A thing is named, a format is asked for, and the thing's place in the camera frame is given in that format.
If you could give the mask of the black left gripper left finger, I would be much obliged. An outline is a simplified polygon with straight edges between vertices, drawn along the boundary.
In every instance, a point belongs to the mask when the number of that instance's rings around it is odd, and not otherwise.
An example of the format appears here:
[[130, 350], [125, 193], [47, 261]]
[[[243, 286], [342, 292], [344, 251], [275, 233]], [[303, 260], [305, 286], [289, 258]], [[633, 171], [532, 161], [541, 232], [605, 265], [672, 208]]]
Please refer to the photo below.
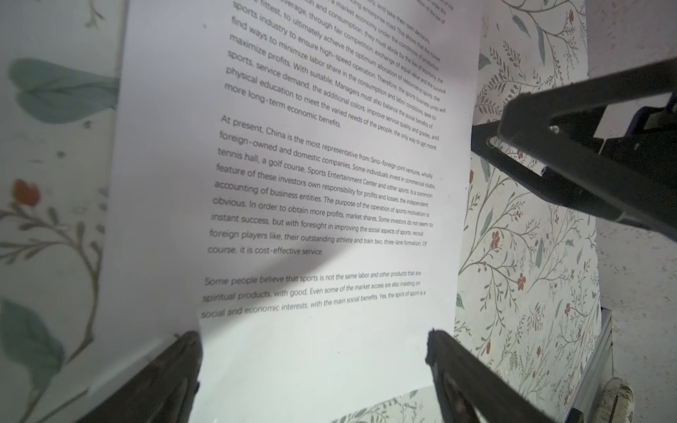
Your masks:
[[199, 333], [187, 331], [80, 421], [185, 423], [199, 391], [202, 360]]

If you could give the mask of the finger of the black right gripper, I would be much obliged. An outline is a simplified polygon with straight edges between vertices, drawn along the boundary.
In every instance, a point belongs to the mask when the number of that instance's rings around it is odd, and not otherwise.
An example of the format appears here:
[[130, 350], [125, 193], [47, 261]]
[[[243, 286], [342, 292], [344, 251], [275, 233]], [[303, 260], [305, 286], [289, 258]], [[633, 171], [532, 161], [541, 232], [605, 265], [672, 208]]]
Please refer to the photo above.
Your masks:
[[471, 140], [472, 152], [527, 188], [532, 194], [555, 206], [563, 206], [629, 227], [648, 229], [647, 226], [627, 216], [620, 209], [611, 206], [548, 167], [545, 168], [544, 174], [537, 174], [509, 157], [507, 153], [490, 143], [490, 140], [496, 137], [498, 127], [498, 122], [474, 125]]
[[[668, 94], [642, 107], [623, 136], [595, 133], [615, 104]], [[504, 107], [500, 141], [667, 238], [676, 238], [676, 61], [668, 59], [518, 95]]]

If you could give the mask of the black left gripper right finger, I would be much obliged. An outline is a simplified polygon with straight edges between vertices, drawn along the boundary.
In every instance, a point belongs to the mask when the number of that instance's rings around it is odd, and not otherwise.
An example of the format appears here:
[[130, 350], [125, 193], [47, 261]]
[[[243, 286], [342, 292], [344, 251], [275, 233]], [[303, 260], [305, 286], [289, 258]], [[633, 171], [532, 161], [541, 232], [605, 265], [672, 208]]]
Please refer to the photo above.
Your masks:
[[444, 422], [551, 421], [446, 331], [430, 331], [427, 347]]

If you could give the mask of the white printed paper sheet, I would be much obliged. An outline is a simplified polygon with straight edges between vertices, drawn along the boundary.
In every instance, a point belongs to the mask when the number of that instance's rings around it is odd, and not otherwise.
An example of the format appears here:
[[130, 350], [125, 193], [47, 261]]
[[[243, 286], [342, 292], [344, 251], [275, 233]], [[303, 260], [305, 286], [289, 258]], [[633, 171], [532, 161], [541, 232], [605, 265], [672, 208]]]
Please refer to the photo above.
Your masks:
[[194, 422], [384, 422], [451, 331], [479, 1], [132, 1], [102, 367], [178, 334]]

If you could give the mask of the patterned cloth pouch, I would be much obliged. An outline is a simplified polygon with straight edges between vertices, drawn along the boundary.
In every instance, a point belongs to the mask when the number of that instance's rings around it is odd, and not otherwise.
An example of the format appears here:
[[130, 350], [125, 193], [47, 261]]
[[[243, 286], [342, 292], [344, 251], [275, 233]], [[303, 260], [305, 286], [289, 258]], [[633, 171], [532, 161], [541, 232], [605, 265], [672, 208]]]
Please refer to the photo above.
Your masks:
[[594, 422], [632, 423], [635, 415], [635, 394], [629, 383], [613, 377], [601, 392]]

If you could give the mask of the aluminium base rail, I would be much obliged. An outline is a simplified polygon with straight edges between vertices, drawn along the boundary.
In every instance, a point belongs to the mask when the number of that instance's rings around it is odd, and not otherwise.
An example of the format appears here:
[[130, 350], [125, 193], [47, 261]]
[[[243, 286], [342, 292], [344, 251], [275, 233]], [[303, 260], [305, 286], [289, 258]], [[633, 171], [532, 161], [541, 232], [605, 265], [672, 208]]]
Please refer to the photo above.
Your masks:
[[608, 308], [600, 310], [601, 333], [575, 391], [566, 423], [592, 422], [602, 391], [614, 374], [612, 311]]

